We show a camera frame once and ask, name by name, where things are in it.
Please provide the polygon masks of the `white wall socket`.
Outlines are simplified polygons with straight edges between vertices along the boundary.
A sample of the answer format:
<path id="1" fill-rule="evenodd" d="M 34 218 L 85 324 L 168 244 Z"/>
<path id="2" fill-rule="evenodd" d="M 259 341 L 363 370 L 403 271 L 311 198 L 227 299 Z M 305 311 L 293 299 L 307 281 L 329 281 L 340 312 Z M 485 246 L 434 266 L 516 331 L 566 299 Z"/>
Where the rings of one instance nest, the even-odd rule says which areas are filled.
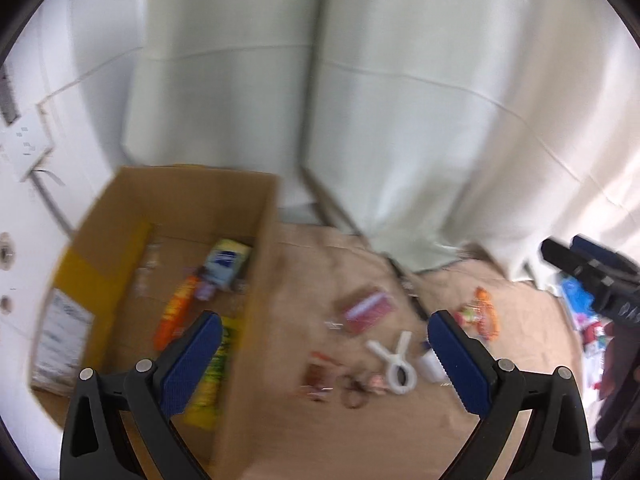
<path id="1" fill-rule="evenodd" d="M 1 140 L 17 181 L 24 181 L 54 147 L 37 107 L 9 125 Z"/>

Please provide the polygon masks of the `white plastic clamp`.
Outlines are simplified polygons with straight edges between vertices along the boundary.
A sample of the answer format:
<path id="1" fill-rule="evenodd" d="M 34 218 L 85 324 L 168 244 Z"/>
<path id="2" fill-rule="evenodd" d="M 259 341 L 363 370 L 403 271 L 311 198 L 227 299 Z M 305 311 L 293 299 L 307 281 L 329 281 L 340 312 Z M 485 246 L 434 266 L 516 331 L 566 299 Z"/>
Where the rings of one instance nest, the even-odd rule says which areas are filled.
<path id="1" fill-rule="evenodd" d="M 409 363 L 407 353 L 412 333 L 403 330 L 394 351 L 388 350 L 377 340 L 367 340 L 366 348 L 385 363 L 385 379 L 390 391 L 396 396 L 404 396 L 416 388 L 418 374 Z"/>

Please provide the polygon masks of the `blue tissue package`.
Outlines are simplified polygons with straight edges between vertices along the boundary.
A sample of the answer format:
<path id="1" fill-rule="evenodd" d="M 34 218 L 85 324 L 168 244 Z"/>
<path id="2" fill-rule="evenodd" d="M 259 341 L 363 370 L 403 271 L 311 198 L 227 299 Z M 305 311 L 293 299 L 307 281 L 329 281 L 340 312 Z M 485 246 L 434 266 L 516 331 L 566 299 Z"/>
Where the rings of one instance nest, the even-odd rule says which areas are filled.
<path id="1" fill-rule="evenodd" d="M 566 276 L 559 284 L 560 299 L 573 330 L 581 332 L 596 322 L 598 317 L 592 310 L 593 296 L 582 288 L 576 278 Z"/>

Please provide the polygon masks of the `blue tissue pack in box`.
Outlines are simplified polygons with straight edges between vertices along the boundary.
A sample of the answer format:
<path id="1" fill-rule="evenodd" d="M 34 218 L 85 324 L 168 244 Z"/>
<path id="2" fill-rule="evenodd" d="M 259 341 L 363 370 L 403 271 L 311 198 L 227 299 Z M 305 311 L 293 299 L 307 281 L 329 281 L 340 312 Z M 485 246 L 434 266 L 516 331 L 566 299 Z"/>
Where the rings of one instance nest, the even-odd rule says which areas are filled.
<path id="1" fill-rule="evenodd" d="M 236 240 L 218 240 L 205 259 L 204 280 L 215 287 L 229 289 L 251 252 L 250 246 Z"/>

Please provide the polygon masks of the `white curtain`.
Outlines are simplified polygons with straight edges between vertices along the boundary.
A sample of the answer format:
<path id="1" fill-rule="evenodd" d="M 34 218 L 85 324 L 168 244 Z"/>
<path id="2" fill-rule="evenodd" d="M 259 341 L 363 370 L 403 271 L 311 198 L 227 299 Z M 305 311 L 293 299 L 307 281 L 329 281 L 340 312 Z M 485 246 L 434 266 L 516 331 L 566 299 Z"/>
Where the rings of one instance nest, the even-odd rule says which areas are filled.
<path id="1" fill-rule="evenodd" d="M 415 271 L 639 253 L 639 47 L 608 0 L 144 0 L 122 144 L 278 174 Z"/>

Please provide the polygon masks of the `white small cup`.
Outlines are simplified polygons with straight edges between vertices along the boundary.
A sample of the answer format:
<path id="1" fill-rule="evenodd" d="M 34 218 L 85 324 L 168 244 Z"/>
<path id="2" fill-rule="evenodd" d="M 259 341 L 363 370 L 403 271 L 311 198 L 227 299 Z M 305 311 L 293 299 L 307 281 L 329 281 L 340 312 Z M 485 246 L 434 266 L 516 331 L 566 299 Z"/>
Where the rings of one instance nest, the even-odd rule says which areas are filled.
<path id="1" fill-rule="evenodd" d="M 445 385 L 448 382 L 446 370 L 433 349 L 426 350 L 416 359 L 416 370 L 430 384 Z"/>

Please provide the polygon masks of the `beige blanket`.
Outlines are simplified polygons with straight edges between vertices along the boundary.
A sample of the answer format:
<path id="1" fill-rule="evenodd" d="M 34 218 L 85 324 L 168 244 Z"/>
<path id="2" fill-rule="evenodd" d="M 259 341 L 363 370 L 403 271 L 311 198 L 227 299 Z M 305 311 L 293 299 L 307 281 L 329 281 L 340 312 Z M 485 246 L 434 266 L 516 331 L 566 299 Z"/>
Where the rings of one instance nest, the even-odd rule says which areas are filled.
<path id="1" fill-rule="evenodd" d="M 454 388 L 419 378 L 406 396 L 377 396 L 364 408 L 345 408 L 338 392 L 326 402 L 304 399 L 299 390 L 309 355 L 320 351 L 345 365 L 382 370 L 366 349 L 376 339 L 393 349 L 400 333 L 412 333 L 411 362 L 420 353 L 425 326 L 384 258 L 369 252 L 354 236 L 320 226 L 273 224 L 261 238 L 266 266 L 250 278 L 247 294 L 216 292 L 207 306 L 220 314 L 247 315 L 235 341 L 224 414 L 214 431 L 176 418 L 190 446 L 213 479 L 437 479 L 477 423 L 466 414 Z M 152 337 L 170 296 L 189 272 L 204 262 L 214 242 L 162 235 L 152 244 L 156 267 L 142 273 L 138 294 L 132 261 L 116 292 L 102 308 L 90 300 L 106 299 L 80 260 L 61 263 L 54 286 L 87 310 L 96 310 L 85 361 L 97 372 L 129 370 L 141 358 L 156 356 Z M 457 310 L 477 287 L 491 294 L 500 335 L 488 344 L 496 358 L 508 358 L 521 370 L 553 372 L 566 365 L 582 378 L 582 344 L 570 328 L 559 300 L 529 283 L 512 283 L 491 263 L 464 260 L 411 278 L 430 311 Z M 386 290 L 396 310 L 360 336 L 324 325 L 343 304 L 371 288 Z"/>

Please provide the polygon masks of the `green dragon keychain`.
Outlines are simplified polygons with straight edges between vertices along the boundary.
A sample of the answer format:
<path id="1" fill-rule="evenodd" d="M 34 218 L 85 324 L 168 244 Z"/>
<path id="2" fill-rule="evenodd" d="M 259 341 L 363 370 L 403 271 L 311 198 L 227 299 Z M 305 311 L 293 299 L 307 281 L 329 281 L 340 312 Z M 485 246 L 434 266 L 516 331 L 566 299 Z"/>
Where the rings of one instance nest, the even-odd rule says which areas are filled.
<path id="1" fill-rule="evenodd" d="M 472 299 L 454 311 L 454 319 L 464 330 L 472 330 L 484 341 L 495 341 L 500 335 L 498 312 L 491 294 L 483 287 L 477 287 Z"/>

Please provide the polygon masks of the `red snack packet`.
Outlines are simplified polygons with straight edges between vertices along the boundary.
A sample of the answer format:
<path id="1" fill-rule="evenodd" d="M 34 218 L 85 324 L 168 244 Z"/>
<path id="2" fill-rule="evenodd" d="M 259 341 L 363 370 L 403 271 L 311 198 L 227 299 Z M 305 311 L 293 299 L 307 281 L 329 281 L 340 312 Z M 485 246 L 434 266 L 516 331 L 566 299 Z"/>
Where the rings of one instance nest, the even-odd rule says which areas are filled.
<path id="1" fill-rule="evenodd" d="M 346 333 L 360 335 L 395 310 L 393 299 L 386 290 L 371 288 L 341 308 L 337 324 Z"/>

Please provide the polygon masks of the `brown small trinket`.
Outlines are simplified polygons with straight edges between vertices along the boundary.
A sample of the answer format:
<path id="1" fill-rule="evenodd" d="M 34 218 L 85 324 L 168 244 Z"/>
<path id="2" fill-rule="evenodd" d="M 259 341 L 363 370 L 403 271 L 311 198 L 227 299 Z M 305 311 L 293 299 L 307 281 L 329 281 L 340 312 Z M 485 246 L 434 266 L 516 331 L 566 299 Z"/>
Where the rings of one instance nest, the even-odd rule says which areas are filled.
<path id="1" fill-rule="evenodd" d="M 342 364 L 320 351 L 309 355 L 304 370 L 300 392 L 314 402 L 326 402 L 334 390 Z"/>

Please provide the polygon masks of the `yellow green packet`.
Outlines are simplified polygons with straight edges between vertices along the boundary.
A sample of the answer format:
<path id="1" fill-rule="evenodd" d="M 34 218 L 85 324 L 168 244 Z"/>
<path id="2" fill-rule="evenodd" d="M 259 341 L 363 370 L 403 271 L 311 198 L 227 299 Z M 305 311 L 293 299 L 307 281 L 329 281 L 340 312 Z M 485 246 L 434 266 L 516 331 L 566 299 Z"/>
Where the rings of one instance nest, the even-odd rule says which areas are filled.
<path id="1" fill-rule="evenodd" d="M 239 322 L 223 316 L 220 346 L 209 362 L 194 395 L 184 411 L 184 422 L 192 427 L 214 431 L 222 414 L 222 390 L 230 370 L 232 347 Z"/>

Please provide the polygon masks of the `brown cardboard box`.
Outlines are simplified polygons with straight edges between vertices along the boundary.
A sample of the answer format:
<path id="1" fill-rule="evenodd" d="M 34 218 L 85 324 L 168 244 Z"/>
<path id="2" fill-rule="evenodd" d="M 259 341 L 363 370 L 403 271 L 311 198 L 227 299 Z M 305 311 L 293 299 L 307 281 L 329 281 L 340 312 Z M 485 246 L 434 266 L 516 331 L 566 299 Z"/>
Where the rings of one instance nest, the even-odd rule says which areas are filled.
<path id="1" fill-rule="evenodd" d="M 64 479 L 239 479 L 254 455 L 279 180 L 122 168 L 54 274 L 30 384 Z"/>

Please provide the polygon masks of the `orange snack packet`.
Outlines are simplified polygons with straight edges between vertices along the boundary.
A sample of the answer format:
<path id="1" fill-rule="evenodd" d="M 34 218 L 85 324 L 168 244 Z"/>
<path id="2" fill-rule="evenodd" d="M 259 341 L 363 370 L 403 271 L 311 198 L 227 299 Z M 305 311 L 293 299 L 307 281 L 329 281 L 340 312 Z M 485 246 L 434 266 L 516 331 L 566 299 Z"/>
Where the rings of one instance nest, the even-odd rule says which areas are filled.
<path id="1" fill-rule="evenodd" d="M 195 274 L 190 275 L 166 304 L 153 336 L 153 348 L 156 352 L 164 351 L 180 335 L 198 284 L 200 278 Z"/>

